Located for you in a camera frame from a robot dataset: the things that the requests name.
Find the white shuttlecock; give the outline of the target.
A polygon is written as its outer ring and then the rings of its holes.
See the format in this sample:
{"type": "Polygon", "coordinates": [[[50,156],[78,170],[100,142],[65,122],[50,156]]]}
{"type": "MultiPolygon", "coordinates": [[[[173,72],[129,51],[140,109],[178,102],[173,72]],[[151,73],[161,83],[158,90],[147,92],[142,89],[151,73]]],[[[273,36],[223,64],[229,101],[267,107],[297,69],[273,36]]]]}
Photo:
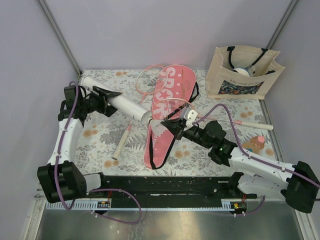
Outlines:
{"type": "Polygon", "coordinates": [[[160,136],[167,130],[167,128],[162,125],[162,120],[150,118],[148,124],[155,136],[160,136]]]}

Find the white shuttlecock tube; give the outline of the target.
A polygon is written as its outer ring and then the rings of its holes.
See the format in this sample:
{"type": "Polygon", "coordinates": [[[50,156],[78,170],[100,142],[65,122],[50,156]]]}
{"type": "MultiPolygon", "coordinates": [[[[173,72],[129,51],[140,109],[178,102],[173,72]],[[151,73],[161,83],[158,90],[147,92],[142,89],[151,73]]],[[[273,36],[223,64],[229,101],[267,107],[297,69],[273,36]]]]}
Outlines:
{"type": "MultiPolygon", "coordinates": [[[[82,78],[80,85],[91,92],[93,91],[93,86],[114,91],[112,88],[89,76],[82,78]]],[[[130,100],[123,94],[115,98],[111,98],[109,103],[123,114],[139,122],[141,125],[147,125],[149,123],[149,119],[152,118],[152,113],[149,109],[143,107],[137,102],[134,102],[133,100],[130,100]]]]}

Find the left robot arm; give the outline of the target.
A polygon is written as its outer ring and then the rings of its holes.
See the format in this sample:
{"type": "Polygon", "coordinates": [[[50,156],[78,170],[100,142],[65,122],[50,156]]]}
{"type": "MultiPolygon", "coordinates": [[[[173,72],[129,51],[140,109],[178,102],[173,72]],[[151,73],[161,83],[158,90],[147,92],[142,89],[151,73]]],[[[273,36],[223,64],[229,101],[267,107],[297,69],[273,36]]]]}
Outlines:
{"type": "Polygon", "coordinates": [[[119,92],[94,86],[89,94],[83,86],[72,84],[64,88],[65,99],[58,114],[59,133],[53,153],[47,164],[37,169],[37,177],[47,201],[65,203],[92,192],[96,197],[107,195],[109,186],[102,181],[102,173],[84,175],[76,167],[77,143],[88,114],[98,112],[106,117],[117,109],[111,101],[119,92]]]}

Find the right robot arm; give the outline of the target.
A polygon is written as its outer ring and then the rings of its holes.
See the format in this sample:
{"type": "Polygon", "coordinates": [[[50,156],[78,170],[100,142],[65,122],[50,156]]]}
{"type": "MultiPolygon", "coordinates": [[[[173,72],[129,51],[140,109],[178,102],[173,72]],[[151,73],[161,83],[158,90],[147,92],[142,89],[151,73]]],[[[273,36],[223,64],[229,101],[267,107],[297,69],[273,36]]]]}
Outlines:
{"type": "Polygon", "coordinates": [[[270,160],[242,148],[225,138],[222,126],[212,120],[200,128],[186,127],[181,119],[160,123],[176,139],[186,138],[209,149],[209,158],[218,165],[239,169],[237,180],[228,184],[228,194],[233,198],[255,194],[285,200],[293,209],[309,214],[320,188],[320,182],[310,165],[298,161],[296,164],[270,160]]]}

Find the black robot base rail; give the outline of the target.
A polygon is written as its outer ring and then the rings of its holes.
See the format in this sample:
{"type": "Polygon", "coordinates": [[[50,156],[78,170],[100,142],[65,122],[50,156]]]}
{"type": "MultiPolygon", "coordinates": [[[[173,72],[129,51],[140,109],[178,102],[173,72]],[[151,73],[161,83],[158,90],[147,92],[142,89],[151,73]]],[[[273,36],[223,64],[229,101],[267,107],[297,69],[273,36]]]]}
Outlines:
{"type": "Polygon", "coordinates": [[[108,176],[99,174],[97,191],[82,192],[81,198],[132,199],[155,203],[209,203],[231,199],[256,199],[254,193],[243,193],[236,186],[240,173],[231,177],[213,176],[108,176]]]}

